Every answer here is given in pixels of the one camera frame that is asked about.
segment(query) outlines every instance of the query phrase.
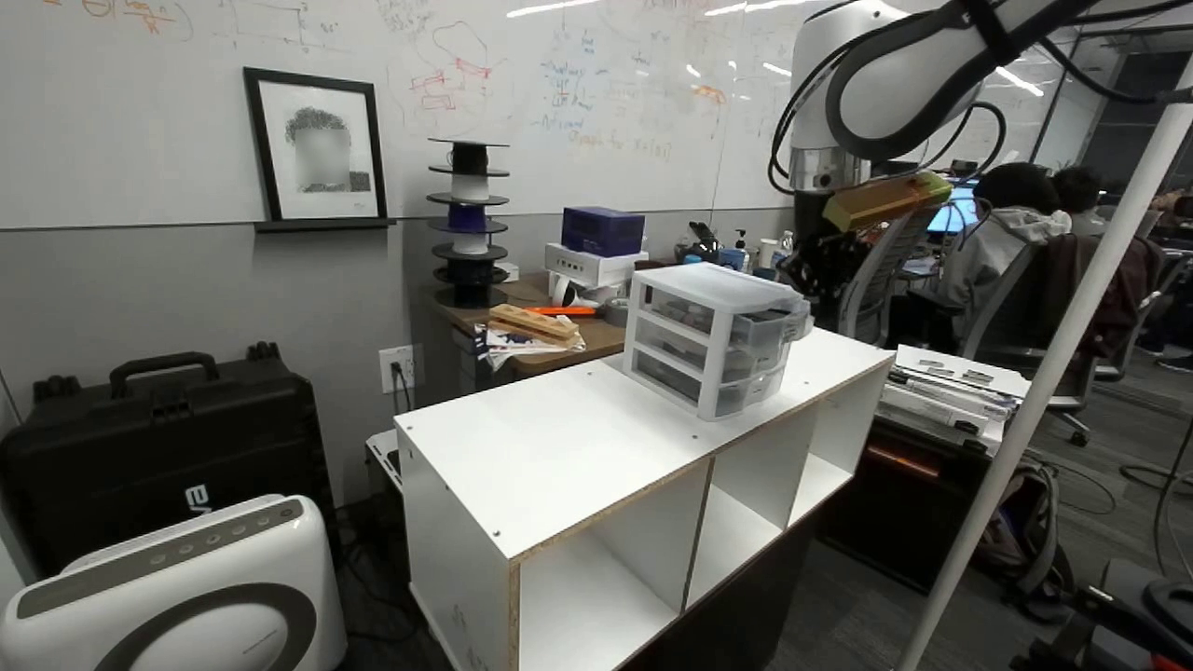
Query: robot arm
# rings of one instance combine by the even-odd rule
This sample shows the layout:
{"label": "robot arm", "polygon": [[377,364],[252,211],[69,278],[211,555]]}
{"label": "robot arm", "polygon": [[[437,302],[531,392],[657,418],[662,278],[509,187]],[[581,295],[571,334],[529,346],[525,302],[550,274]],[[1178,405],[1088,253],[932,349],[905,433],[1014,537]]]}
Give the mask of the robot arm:
{"label": "robot arm", "polygon": [[897,155],[944,125],[981,77],[1019,61],[1096,0],[945,0],[903,13],[877,0],[817,11],[792,49],[792,75],[814,75],[792,115],[801,192],[863,180],[863,161]]}

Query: floor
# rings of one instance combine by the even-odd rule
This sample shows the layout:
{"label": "floor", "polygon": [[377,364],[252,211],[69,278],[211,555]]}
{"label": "floor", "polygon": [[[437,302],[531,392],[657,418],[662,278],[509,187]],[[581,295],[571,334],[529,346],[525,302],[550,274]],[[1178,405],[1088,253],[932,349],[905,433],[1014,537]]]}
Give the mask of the floor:
{"label": "floor", "polygon": [[[1157,492],[1117,472],[1122,461],[1170,464],[1193,420],[1193,376],[1163,371],[1145,353],[1127,381],[1096,389],[1086,405],[1088,446],[1066,443],[1066,425],[1043,420],[1037,458],[1055,461],[1061,482],[1057,537],[1076,579],[1096,581],[1107,559],[1157,565]],[[1193,494],[1174,488],[1163,513],[1163,565],[1180,571],[1193,555]],[[386,596],[384,507],[350,512],[341,571],[341,607],[352,671],[452,667],[441,643],[417,627],[411,596]],[[786,628],[768,671],[891,671],[917,627],[923,596],[877,573],[873,565],[814,539],[799,579]],[[970,571],[932,636],[923,671],[1007,671],[1046,627],[1001,602],[991,579]]]}

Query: whiteboard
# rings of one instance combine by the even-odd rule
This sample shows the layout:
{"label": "whiteboard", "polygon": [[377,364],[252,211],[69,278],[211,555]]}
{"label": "whiteboard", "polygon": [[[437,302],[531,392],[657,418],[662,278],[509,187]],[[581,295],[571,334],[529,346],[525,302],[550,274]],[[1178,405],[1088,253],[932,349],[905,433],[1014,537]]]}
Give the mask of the whiteboard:
{"label": "whiteboard", "polygon": [[243,66],[377,84],[392,216],[437,134],[509,143],[505,211],[758,210],[805,6],[718,0],[3,0],[0,228],[266,216]]}

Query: black suitcase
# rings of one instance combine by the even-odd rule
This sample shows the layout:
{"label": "black suitcase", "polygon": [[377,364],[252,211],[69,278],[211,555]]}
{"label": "black suitcase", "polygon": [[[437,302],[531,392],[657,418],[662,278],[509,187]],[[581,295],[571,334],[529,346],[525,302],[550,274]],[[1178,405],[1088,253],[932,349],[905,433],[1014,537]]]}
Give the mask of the black suitcase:
{"label": "black suitcase", "polygon": [[41,573],[261,492],[305,492],[330,517],[313,392],[274,346],[227,364],[140,356],[104,389],[46,395],[37,389],[31,420],[0,446],[3,492]]}

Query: hard case handle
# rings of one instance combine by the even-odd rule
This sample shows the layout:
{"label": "hard case handle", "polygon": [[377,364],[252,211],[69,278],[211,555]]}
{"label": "hard case handle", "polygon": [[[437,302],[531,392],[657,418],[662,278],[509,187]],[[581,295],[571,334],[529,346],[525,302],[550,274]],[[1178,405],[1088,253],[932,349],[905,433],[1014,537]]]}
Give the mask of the hard case handle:
{"label": "hard case handle", "polygon": [[131,376],[150,376],[150,371],[165,371],[165,370],[202,370],[206,381],[221,381],[221,364],[211,353],[202,349],[180,349],[180,353],[165,353],[165,356],[139,356],[139,363],[123,363],[111,370],[108,389],[111,395],[128,395]]}

